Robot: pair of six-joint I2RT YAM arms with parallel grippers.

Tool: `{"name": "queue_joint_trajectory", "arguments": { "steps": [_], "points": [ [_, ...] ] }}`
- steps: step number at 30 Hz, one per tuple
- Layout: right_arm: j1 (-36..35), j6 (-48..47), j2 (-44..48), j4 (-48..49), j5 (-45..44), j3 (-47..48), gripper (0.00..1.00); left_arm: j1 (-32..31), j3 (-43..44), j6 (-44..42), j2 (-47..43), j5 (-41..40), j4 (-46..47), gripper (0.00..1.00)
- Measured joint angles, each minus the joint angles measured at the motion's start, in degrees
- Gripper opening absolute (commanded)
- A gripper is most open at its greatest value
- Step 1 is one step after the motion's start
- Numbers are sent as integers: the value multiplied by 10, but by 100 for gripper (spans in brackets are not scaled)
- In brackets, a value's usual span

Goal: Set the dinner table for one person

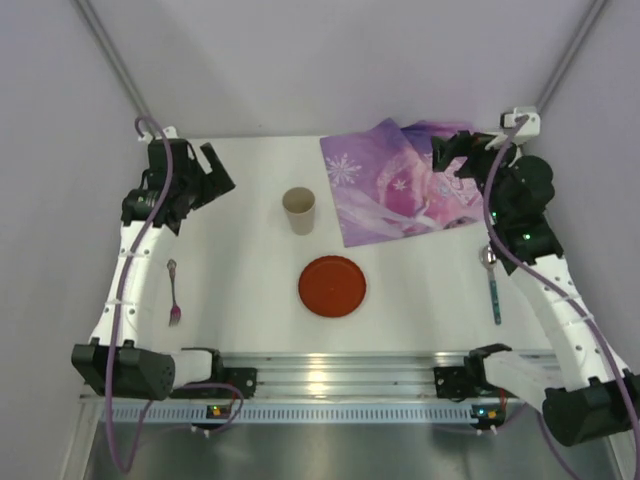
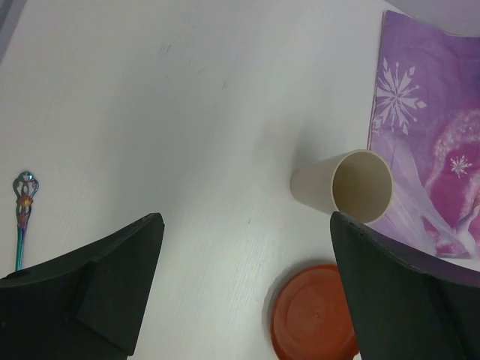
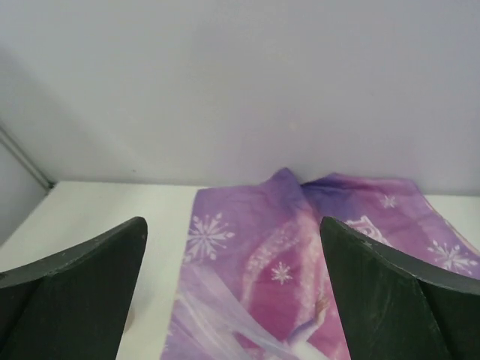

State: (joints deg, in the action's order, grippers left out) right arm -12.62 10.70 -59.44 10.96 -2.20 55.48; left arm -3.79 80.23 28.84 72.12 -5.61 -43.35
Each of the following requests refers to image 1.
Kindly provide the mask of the purple Elsa placemat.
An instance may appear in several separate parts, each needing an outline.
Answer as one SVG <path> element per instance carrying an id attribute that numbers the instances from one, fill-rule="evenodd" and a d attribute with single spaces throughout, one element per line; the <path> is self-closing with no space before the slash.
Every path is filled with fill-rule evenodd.
<path id="1" fill-rule="evenodd" d="M 432 169 L 433 137 L 448 139 L 465 123 L 385 119 L 374 128 L 320 139 L 345 247 L 363 246 L 471 225 L 483 219 L 471 179 L 454 175 L 456 158 Z"/>

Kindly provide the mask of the beige plastic cup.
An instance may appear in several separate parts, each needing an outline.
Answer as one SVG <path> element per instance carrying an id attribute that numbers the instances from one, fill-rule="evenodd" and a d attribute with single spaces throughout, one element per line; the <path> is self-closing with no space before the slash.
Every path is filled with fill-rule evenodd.
<path id="1" fill-rule="evenodd" d="M 313 231 L 315 200 L 314 193 L 305 187 L 294 187 L 284 193 L 282 206 L 295 234 L 304 236 Z"/>

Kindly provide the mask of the teal handled metal spoon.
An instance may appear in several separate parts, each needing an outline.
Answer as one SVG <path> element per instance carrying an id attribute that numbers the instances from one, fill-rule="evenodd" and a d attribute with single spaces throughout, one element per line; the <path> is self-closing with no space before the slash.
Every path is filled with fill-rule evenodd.
<path id="1" fill-rule="evenodd" d="M 496 325 L 502 324 L 501 309 L 499 303 L 498 287 L 495 276 L 495 267 L 497 266 L 497 257 L 490 245 L 486 245 L 480 254 L 481 263 L 487 272 L 487 281 L 491 298 L 491 308 Z"/>

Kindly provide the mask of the pink metal fork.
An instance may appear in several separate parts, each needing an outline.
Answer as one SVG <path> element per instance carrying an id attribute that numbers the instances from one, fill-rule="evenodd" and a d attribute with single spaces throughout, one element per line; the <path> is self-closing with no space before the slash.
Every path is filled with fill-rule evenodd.
<path id="1" fill-rule="evenodd" d="M 169 259 L 166 267 L 169 274 L 171 301 L 172 301 L 172 305 L 169 313 L 169 326 L 175 327 L 180 323 L 181 316 L 182 316 L 181 308 L 178 305 L 178 302 L 176 299 L 176 289 L 175 289 L 177 262 L 174 259 Z"/>

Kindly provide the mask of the red round plate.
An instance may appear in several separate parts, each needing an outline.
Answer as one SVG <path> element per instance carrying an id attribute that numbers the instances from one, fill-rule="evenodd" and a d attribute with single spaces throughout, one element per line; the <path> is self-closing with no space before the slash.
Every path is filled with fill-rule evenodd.
<path id="1" fill-rule="evenodd" d="M 367 282 L 352 260 L 327 255 L 311 261 L 301 272 L 298 295 L 312 313 L 325 318 L 341 318 L 353 313 L 364 301 Z"/>

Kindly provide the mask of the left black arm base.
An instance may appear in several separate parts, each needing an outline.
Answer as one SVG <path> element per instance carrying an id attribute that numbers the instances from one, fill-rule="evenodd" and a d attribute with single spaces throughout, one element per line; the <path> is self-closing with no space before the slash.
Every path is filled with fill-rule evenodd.
<path id="1" fill-rule="evenodd" d="M 251 399 L 255 395 L 257 387 L 258 370 L 248 367 L 226 367 L 223 374 L 218 379 L 209 379 L 207 383 L 223 383 L 234 387 L 243 394 L 245 399 Z M 189 399 L 189 400 L 210 400 L 210 399 L 231 399 L 234 395 L 232 391 L 204 387 L 204 382 L 197 383 L 198 388 L 188 389 L 182 387 L 174 390 L 170 394 L 171 399 Z"/>

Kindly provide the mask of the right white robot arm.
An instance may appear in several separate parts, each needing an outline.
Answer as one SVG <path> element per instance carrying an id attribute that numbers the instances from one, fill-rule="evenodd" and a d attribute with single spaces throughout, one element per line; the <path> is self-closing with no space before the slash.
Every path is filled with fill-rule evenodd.
<path id="1" fill-rule="evenodd" d="M 460 131 L 431 141 L 432 167 L 474 181 L 484 197 L 491 249 L 531 306 L 556 357 L 548 374 L 511 347 L 478 347 L 464 359 L 471 390 L 504 389 L 534 407 L 556 441 L 573 446 L 639 432 L 639 376 L 609 346 L 569 273 L 545 218 L 553 171 L 508 136 Z"/>

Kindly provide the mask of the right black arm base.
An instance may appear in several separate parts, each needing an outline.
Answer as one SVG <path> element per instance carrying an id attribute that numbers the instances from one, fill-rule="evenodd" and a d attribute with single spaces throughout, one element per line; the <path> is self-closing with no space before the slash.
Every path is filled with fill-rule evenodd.
<path id="1" fill-rule="evenodd" d="M 462 366 L 435 367 L 433 369 L 436 396 L 460 403 L 476 396 L 472 377 Z"/>

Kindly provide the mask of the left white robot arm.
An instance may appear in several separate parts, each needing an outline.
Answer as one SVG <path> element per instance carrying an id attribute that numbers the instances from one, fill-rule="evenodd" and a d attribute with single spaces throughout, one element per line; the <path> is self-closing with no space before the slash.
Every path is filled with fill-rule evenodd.
<path id="1" fill-rule="evenodd" d="M 158 334 L 186 326 L 170 310 L 177 262 L 171 252 L 188 214 L 231 192 L 235 184 L 214 147 L 182 138 L 152 140 L 139 186 L 122 201 L 116 269 L 99 321 L 71 363 L 99 396 L 162 401 L 211 398 L 225 378 L 220 353 Z"/>

